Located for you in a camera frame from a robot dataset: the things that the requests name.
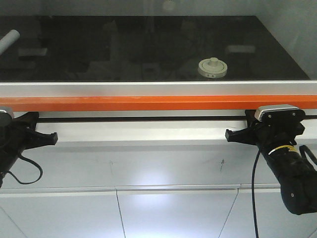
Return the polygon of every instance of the black cable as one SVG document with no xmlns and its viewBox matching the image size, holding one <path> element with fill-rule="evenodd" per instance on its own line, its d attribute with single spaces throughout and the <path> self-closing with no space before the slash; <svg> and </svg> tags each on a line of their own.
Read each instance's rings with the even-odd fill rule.
<svg viewBox="0 0 317 238">
<path fill-rule="evenodd" d="M 317 158 L 316 156 L 312 153 L 312 151 L 306 146 L 306 145 L 302 145 L 299 147 L 299 151 L 301 153 L 301 156 L 304 160 L 308 161 L 307 160 L 307 157 L 306 157 L 306 154 L 308 154 L 309 158 L 313 161 L 313 163 L 315 165 L 317 165 Z"/>
<path fill-rule="evenodd" d="M 10 175 L 12 175 L 12 177 L 14 177 L 15 180 L 16 180 L 19 184 L 32 184 L 32 183 L 35 183 L 35 182 L 37 182 L 38 180 L 40 180 L 41 177 L 42 177 L 42 175 L 43 175 L 43 170 L 42 170 L 41 166 L 40 166 L 38 163 L 36 163 L 35 161 L 31 160 L 31 159 L 25 158 L 24 156 L 21 155 L 21 153 L 19 154 L 19 158 L 20 158 L 21 160 L 24 160 L 24 161 L 26 161 L 26 162 L 28 162 L 28 163 L 34 165 L 36 168 L 39 169 L 40 175 L 39 175 L 39 177 L 37 178 L 37 180 L 35 180 L 35 181 L 33 181 L 33 182 L 21 182 L 11 171 L 5 171 L 5 172 L 8 173 L 8 174 L 10 174 Z"/>
<path fill-rule="evenodd" d="M 255 199 L 255 194 L 254 194 L 254 180 L 255 180 L 256 168 L 257 168 L 257 164 L 258 164 L 258 160 L 259 160 L 262 148 L 263 148 L 263 146 L 259 149 L 257 156 L 256 156 L 256 160 L 254 161 L 253 170 L 252 170 L 252 182 L 251 182 L 252 209 L 253 209 L 253 220 L 254 220 L 254 229 L 256 232 L 256 238 L 259 238 L 259 231 L 258 231 L 258 221 L 257 221 L 256 199 Z"/>
<path fill-rule="evenodd" d="M 258 231 L 258 220 L 257 220 L 257 209 L 256 209 L 256 198 L 255 198 L 255 193 L 254 193 L 254 180 L 255 180 L 255 175 L 256 175 L 256 168 L 257 164 L 260 158 L 260 153 L 263 150 L 267 140 L 269 139 L 271 132 L 273 130 L 273 126 L 270 127 L 269 134 L 267 135 L 265 141 L 259 148 L 259 151 L 256 156 L 256 160 L 254 161 L 253 169 L 252 169 L 252 179 L 251 179 L 251 190 L 252 190 L 252 210 L 253 210 L 253 220 L 254 220 L 254 229 L 256 233 L 256 238 L 259 238 L 259 231 Z"/>
</svg>

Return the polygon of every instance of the white cylindrical part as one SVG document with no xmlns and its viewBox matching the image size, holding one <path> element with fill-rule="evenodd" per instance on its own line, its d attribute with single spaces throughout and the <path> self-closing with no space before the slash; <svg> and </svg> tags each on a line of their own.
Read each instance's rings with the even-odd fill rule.
<svg viewBox="0 0 317 238">
<path fill-rule="evenodd" d="M 19 39 L 20 33 L 16 30 L 9 31 L 1 40 L 0 40 L 0 55 L 5 52 L 14 42 Z"/>
<path fill-rule="evenodd" d="M 211 67 L 217 67 L 219 60 L 217 58 L 210 58 L 209 65 Z"/>
</svg>

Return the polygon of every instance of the white wall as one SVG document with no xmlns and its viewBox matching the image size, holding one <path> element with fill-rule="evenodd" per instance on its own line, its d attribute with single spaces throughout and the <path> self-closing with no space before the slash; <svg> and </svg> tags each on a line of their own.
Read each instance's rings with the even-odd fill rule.
<svg viewBox="0 0 317 238">
<path fill-rule="evenodd" d="M 317 77 L 317 1 L 261 0 L 257 16 L 299 66 Z"/>
</svg>

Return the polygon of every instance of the orange rail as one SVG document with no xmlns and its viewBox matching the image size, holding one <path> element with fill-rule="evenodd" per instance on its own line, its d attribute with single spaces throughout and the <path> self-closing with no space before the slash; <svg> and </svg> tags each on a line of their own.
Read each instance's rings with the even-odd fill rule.
<svg viewBox="0 0 317 238">
<path fill-rule="evenodd" d="M 256 109 L 291 104 L 317 109 L 317 95 L 0 98 L 15 112 Z"/>
</svg>

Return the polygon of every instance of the white cabinet panel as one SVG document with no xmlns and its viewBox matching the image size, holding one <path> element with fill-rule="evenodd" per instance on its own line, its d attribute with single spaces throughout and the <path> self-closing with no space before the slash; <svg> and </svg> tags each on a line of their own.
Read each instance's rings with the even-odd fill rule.
<svg viewBox="0 0 317 238">
<path fill-rule="evenodd" d="M 22 196 L 2 197 L 0 204 L 28 238 L 124 237 L 114 192 Z"/>
<path fill-rule="evenodd" d="M 236 192 L 119 192 L 126 237 L 218 238 Z"/>
<path fill-rule="evenodd" d="M 1 238 L 25 238 L 26 236 L 14 223 L 13 220 L 6 214 L 3 208 L 0 207 L 0 237 Z"/>
<path fill-rule="evenodd" d="M 234 143 L 38 148 L 23 155 L 43 167 L 42 179 L 31 185 L 19 185 L 7 175 L 3 188 L 250 183 L 256 153 L 256 146 Z M 22 181 L 32 181 L 39 173 L 21 160 L 11 171 Z M 264 159 L 259 161 L 256 182 L 277 182 Z"/>
<path fill-rule="evenodd" d="M 249 192 L 239 192 L 220 238 L 255 237 Z M 317 228 L 317 214 L 291 214 L 283 204 L 279 189 L 257 192 L 256 206 L 261 238 L 307 238 Z"/>
</svg>

